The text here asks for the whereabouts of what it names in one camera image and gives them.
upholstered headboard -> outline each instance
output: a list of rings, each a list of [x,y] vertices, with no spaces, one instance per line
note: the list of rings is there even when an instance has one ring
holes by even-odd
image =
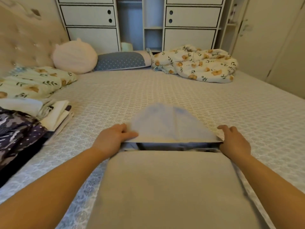
[[[69,40],[60,22],[37,14],[19,3],[0,0],[0,76],[16,64],[53,66],[55,45]]]

patterned bed sheet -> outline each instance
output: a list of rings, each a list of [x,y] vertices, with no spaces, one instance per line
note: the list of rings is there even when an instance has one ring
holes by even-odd
[[[101,130],[128,121],[154,102],[186,108],[215,133],[219,124],[235,125],[256,158],[305,192],[305,100],[242,72],[229,84],[196,82],[151,69],[94,72],[80,75],[54,97],[70,100],[74,119],[0,189],[0,203],[88,148]],[[83,184],[57,229],[86,228],[106,163]],[[239,176],[273,229],[250,185]]]

cabinet door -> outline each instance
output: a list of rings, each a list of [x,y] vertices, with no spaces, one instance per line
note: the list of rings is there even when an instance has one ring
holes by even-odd
[[[166,7],[165,26],[217,27],[221,7]]]
[[[223,0],[167,0],[167,4],[221,5]]]
[[[164,50],[191,44],[202,50],[212,49],[216,30],[165,29]]]
[[[58,0],[60,3],[113,3],[113,0]]]
[[[115,26],[113,6],[62,5],[67,26]]]
[[[83,42],[89,43],[98,55],[119,51],[115,28],[67,27],[67,31],[71,40],[80,38]]]

dark camouflage fabric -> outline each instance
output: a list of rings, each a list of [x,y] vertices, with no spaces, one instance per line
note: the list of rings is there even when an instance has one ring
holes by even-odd
[[[0,170],[46,132],[35,117],[0,107]]]

pillowcase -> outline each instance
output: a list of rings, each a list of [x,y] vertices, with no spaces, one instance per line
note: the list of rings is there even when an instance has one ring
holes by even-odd
[[[0,98],[43,99],[77,80],[77,75],[49,66],[18,67],[0,79]]]
[[[52,58],[56,68],[75,74],[90,72],[97,63],[97,53],[93,47],[79,38],[56,45]]]
[[[114,52],[99,55],[94,71],[134,69],[151,64],[151,57],[146,51]]]

